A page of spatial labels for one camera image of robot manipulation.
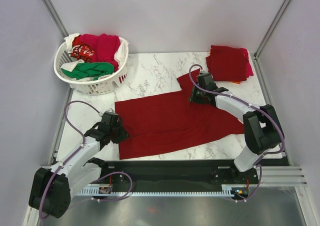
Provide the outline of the dark red t shirt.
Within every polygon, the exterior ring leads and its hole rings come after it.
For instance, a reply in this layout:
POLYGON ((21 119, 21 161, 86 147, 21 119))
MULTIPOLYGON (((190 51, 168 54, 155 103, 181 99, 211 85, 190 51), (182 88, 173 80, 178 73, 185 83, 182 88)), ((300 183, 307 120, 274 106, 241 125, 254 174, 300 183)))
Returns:
POLYGON ((243 134, 242 123, 210 105, 189 102, 195 70, 177 81, 180 91, 115 103, 129 138, 119 143, 121 160, 153 156, 243 134))

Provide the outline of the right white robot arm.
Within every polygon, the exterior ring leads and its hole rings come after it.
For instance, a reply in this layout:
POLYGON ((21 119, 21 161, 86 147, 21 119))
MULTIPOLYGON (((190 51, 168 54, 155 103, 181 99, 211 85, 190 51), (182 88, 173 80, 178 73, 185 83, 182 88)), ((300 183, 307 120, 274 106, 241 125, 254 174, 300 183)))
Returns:
POLYGON ((273 106, 258 106, 233 95, 224 87, 217 87, 213 76, 200 72, 193 83, 190 102, 209 104, 236 117, 244 127, 246 146, 234 159, 229 177, 235 183, 247 177, 247 171, 255 167, 270 149, 285 142, 284 133, 273 106))

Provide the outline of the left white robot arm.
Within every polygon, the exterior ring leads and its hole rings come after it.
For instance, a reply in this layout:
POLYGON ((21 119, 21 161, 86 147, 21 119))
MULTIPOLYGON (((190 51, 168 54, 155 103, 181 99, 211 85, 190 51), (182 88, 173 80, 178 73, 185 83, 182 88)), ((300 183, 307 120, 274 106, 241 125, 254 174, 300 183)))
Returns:
POLYGON ((28 205, 42 217, 60 218, 80 190, 90 183, 109 179, 109 169, 95 154, 110 142, 119 143, 128 137, 118 114, 103 113, 101 120, 86 131, 82 142, 62 160, 35 172, 28 205))

